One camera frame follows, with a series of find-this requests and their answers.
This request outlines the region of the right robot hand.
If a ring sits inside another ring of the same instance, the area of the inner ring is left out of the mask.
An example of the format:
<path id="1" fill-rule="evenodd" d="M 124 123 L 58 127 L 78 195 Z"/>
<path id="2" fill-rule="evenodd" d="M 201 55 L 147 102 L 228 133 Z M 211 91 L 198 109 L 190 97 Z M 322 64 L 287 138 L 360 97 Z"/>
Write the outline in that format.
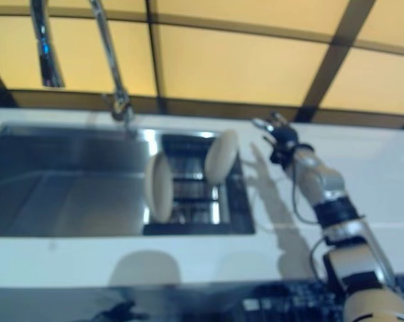
<path id="1" fill-rule="evenodd" d="M 252 124 L 269 134 L 280 148 L 291 150 L 299 143 L 297 132 L 279 112 L 271 112 L 268 119 L 253 118 Z"/>

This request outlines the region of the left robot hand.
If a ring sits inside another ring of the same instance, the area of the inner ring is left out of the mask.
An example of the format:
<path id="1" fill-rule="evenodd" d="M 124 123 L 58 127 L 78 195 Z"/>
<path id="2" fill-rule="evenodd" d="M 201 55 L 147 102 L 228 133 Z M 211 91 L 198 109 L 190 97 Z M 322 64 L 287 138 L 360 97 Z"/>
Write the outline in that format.
<path id="1" fill-rule="evenodd" d="M 136 303 L 134 301 L 126 301 L 116 306 L 98 313 L 91 321 L 147 321 L 150 316 L 147 313 L 133 312 Z"/>

